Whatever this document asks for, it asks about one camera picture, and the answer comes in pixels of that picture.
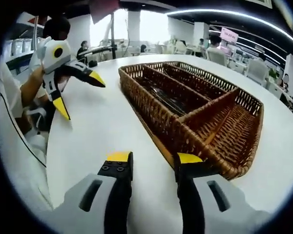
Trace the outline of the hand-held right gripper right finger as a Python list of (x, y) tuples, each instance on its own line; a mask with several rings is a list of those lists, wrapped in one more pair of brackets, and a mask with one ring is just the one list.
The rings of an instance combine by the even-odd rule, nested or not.
[(174, 160), (177, 196), (185, 234), (253, 234), (270, 219), (244, 193), (198, 156), (178, 153)]

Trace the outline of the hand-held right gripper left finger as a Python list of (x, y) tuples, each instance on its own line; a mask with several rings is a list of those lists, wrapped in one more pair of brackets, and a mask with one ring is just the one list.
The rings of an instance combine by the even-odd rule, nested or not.
[(126, 234), (132, 195), (133, 153), (115, 152), (97, 174), (89, 174), (64, 195), (51, 213), (60, 234)]

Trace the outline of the person's left hand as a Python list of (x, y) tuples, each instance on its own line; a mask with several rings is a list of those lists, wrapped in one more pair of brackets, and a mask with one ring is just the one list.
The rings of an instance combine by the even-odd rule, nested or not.
[(67, 82), (69, 81), (70, 76), (62, 76), (58, 80), (58, 89), (60, 92), (62, 92), (67, 85)]

